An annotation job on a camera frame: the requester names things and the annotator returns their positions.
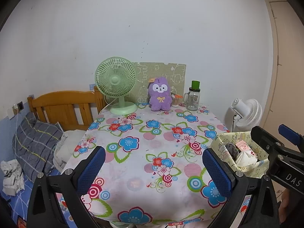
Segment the purple plush toy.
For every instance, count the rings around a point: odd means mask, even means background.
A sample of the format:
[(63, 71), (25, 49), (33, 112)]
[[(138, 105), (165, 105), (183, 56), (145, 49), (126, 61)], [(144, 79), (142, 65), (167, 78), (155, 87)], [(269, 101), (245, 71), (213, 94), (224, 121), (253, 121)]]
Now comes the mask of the purple plush toy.
[(172, 97), (169, 83), (165, 77), (156, 78), (148, 87), (149, 105), (152, 111), (169, 111)]

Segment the cotton swab jar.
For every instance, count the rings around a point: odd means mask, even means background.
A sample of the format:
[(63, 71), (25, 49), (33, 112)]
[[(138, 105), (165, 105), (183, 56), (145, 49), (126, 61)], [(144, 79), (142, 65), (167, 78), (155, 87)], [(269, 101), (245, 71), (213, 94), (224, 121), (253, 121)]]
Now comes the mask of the cotton swab jar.
[(171, 98), (172, 98), (172, 103), (171, 103), (172, 107), (178, 107), (180, 101), (183, 101), (183, 96), (178, 94), (171, 93)]

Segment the grey plaid pillow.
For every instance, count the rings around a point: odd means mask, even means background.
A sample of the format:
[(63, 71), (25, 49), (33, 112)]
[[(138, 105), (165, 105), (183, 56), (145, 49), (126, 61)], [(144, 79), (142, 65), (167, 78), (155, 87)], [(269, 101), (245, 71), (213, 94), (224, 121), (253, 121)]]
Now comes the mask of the grey plaid pillow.
[(54, 168), (54, 151), (62, 135), (58, 123), (44, 123), (32, 112), (17, 127), (12, 140), (13, 151), (24, 175), (31, 182), (35, 181), (40, 172), (49, 175)]

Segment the yellow cartoon fabric basket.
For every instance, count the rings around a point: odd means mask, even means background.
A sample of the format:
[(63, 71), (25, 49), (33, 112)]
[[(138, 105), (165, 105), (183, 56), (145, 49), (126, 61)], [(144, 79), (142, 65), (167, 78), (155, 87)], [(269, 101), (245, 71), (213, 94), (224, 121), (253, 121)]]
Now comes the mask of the yellow cartoon fabric basket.
[(251, 139), (250, 132), (218, 134), (210, 148), (233, 171), (241, 171), (247, 177), (261, 178), (269, 167), (268, 154)]

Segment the white floor fan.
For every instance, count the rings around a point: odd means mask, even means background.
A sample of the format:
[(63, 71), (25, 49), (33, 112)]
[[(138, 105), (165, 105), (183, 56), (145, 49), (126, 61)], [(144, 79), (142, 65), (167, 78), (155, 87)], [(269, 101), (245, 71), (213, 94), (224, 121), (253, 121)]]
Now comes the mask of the white floor fan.
[(235, 98), (228, 108), (224, 125), (232, 132), (247, 132), (259, 125), (263, 110), (256, 99)]

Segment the beige door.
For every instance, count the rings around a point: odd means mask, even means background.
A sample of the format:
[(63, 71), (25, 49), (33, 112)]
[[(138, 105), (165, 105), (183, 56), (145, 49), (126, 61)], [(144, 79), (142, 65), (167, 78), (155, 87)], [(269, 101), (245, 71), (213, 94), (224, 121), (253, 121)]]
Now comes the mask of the beige door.
[(303, 134), (303, 24), (287, 0), (265, 0), (273, 39), (272, 76), (260, 125), (290, 149), (282, 124)]

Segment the crumpled white cloth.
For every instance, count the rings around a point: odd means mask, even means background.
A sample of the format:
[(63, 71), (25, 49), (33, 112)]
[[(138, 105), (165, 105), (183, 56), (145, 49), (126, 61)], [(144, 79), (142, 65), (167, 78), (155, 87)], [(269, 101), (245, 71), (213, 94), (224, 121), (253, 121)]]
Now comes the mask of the crumpled white cloth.
[(16, 196), (25, 189), (24, 174), (19, 162), (14, 159), (8, 162), (1, 161), (1, 170), (4, 174), (3, 192), (9, 196)]

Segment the floral tablecloth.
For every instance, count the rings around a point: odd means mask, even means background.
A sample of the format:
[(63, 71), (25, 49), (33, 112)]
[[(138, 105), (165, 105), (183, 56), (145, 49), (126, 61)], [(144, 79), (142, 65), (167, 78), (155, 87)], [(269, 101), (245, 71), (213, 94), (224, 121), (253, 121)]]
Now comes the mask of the floral tablecloth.
[(206, 107), (153, 112), (141, 104), (128, 115), (102, 111), (75, 146), (74, 169), (97, 147), (105, 162), (81, 200), (98, 220), (115, 227), (207, 227), (224, 206), (202, 162), (227, 132)]

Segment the grey drawstring pouch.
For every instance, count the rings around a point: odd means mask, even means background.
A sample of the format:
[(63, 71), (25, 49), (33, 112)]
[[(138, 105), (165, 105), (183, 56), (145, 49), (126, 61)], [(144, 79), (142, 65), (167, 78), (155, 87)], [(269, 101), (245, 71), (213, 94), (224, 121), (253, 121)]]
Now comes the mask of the grey drawstring pouch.
[(231, 157), (233, 158), (234, 161), (237, 160), (238, 155), (240, 154), (239, 149), (236, 147), (236, 145), (234, 143), (227, 143), (225, 145), (226, 149), (228, 150), (229, 154), (231, 155)]

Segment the olive cartoon wall board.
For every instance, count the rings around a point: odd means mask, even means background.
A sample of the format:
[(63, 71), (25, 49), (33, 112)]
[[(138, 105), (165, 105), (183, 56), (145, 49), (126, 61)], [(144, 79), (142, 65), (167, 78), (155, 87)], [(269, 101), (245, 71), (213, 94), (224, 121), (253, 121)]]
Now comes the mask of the olive cartoon wall board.
[(183, 94), (185, 81), (185, 64), (177, 63), (153, 63), (133, 62), (137, 71), (137, 82), (132, 91), (125, 97), (126, 101), (134, 103), (148, 103), (149, 80), (158, 77), (165, 77), (170, 85), (171, 92)]

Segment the green desk fan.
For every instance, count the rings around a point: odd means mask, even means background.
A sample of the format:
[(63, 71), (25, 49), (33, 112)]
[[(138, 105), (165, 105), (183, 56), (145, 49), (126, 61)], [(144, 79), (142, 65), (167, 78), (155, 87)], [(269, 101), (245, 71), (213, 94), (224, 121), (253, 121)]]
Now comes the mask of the green desk fan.
[(137, 110), (133, 102), (125, 100), (125, 96), (132, 91), (136, 82), (135, 66), (122, 57), (104, 60), (95, 71), (95, 84), (98, 90), (116, 101), (110, 105), (110, 112), (114, 115), (128, 115)]

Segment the glass mug jar green lid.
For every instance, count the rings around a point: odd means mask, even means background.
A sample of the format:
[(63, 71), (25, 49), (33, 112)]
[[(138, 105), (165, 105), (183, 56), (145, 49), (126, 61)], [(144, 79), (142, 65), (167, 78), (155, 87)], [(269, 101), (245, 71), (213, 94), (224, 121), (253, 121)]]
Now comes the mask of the glass mug jar green lid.
[(200, 82), (192, 80), (189, 91), (183, 95), (183, 103), (189, 111), (197, 111), (200, 102)]

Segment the white towel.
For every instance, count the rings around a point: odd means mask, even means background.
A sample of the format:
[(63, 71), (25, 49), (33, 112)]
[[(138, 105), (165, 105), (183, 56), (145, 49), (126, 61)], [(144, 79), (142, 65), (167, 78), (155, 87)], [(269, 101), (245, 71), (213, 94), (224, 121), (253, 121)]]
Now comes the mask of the white towel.
[(248, 152), (240, 152), (235, 161), (238, 167), (246, 167), (251, 164), (257, 163), (258, 158), (255, 154), (249, 154)]

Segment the pink cartoon cloth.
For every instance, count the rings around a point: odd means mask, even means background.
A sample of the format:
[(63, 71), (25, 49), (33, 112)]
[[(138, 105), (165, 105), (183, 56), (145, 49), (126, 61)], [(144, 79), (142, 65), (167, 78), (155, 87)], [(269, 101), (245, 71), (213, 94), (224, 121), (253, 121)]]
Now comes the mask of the pink cartoon cloth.
[(236, 147), (241, 151), (241, 152), (248, 152), (249, 154), (254, 154), (252, 151), (251, 147), (244, 141), (239, 141), (236, 143)]

